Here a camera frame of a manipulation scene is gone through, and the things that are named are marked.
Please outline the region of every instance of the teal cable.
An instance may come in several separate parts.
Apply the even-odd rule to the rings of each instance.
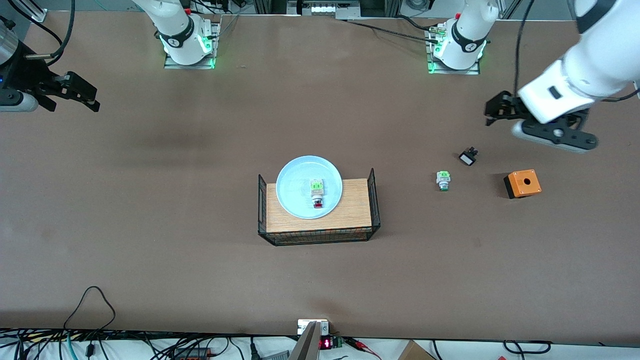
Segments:
[[[69,352],[71,353],[71,357],[74,358],[74,360],[78,360],[78,357],[76,356],[76,352],[74,351],[74,348],[71,346],[71,333],[67,333],[67,346],[69,347]]]
[[[103,10],[105,10],[105,11],[109,11],[109,10],[107,10],[107,8],[105,8],[102,4],[100,4],[100,1],[98,1],[98,0],[93,0],[93,1],[95,1],[95,3],[96,3],[96,4],[98,4],[98,6],[99,6],[99,7],[101,7]]]

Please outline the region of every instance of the digital display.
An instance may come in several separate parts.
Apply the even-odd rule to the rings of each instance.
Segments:
[[[333,336],[323,336],[320,339],[320,350],[329,350],[333,348]]]

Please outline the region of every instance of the plate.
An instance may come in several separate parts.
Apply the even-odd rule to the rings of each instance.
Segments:
[[[311,199],[311,180],[322,179],[323,207],[314,208]],[[280,205],[291,215],[321,218],[329,214],[342,197],[342,178],[338,169],[319,156],[306,155],[291,160],[282,168],[276,181],[276,195]]]

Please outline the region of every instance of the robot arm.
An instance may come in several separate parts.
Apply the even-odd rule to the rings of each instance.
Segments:
[[[512,133],[573,152],[598,145],[582,131],[588,109],[640,79],[640,1],[576,0],[580,41],[518,91],[487,102],[486,125],[523,119]]]
[[[452,69],[469,69],[482,54],[498,14],[497,0],[465,0],[460,16],[442,24],[445,33],[442,38],[436,36],[441,45],[433,56]]]
[[[49,96],[78,101],[98,111],[95,87],[75,72],[59,76],[44,60],[28,60],[26,56],[34,51],[11,31],[13,22],[0,20],[0,112],[33,111],[38,105],[54,111],[56,103]]]
[[[193,65],[213,51],[211,20],[184,11],[178,0],[133,0],[153,21],[171,59]]]
[[[180,65],[192,65],[213,51],[211,21],[187,15],[177,0],[134,0],[152,19],[164,50]],[[49,70],[43,59],[29,59],[35,52],[12,32],[15,25],[0,19],[0,112],[34,111],[39,106],[54,111],[49,96],[100,109],[97,89],[74,72],[62,76]]]

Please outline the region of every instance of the table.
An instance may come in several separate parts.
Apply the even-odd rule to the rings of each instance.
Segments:
[[[47,24],[64,34],[67,15]],[[348,336],[637,343],[639,103],[596,105],[600,146],[585,155],[485,127],[484,103],[512,86],[517,26],[496,23],[480,76],[437,76],[420,42],[242,16],[216,69],[181,71],[162,69],[145,14],[78,13],[53,69],[95,85],[100,112],[1,115],[0,326],[61,327],[95,284],[114,329],[293,334],[327,317]],[[571,22],[529,23],[521,84],[577,39]],[[56,47],[33,27],[26,43]],[[272,183],[304,154],[345,179],[375,168],[371,241],[257,235],[257,175]],[[504,174],[527,168],[543,193],[506,199]],[[91,293],[70,326],[108,318]]]

